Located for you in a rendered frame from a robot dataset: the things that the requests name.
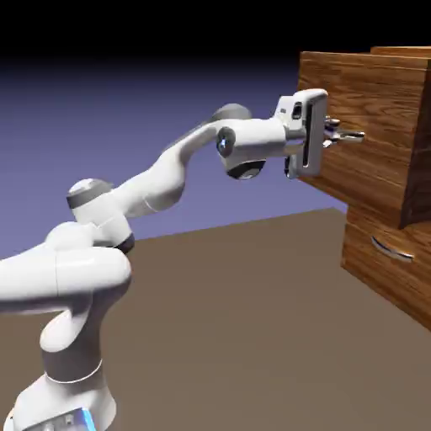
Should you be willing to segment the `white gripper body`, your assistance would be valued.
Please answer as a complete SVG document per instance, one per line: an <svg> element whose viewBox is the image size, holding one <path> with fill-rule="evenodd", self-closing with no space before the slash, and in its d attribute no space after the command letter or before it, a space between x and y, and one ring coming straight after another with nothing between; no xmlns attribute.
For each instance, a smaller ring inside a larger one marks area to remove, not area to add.
<svg viewBox="0 0 431 431"><path fill-rule="evenodd" d="M290 131L295 120L305 132L302 148L285 161L288 178L317 176L321 169L322 150L327 115L327 91L320 88L301 90L292 96L294 105L290 114Z"/></svg>

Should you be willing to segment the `brown wooden drawer front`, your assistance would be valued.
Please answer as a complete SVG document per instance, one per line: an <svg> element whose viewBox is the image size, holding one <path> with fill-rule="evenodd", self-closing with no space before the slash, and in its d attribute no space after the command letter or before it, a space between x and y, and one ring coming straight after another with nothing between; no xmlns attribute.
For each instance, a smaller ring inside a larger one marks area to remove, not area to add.
<svg viewBox="0 0 431 431"><path fill-rule="evenodd" d="M370 241L411 253L412 263L387 257ZM342 266L354 277L407 313L431 332L431 236L417 230L392 229L371 220L348 221Z"/></svg>
<svg viewBox="0 0 431 431"><path fill-rule="evenodd" d="M431 59L303 52L298 87L326 89L329 115L365 133L306 182L399 229L431 221Z"/></svg>

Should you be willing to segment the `brown wooden cabinet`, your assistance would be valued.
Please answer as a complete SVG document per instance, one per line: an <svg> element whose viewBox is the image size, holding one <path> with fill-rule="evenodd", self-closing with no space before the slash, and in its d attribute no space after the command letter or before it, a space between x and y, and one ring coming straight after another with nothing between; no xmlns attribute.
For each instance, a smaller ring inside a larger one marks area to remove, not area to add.
<svg viewBox="0 0 431 431"><path fill-rule="evenodd" d="M431 46L371 52L393 66L389 107L367 128L376 165L365 195L349 203L346 223L371 220L431 236Z"/></svg>

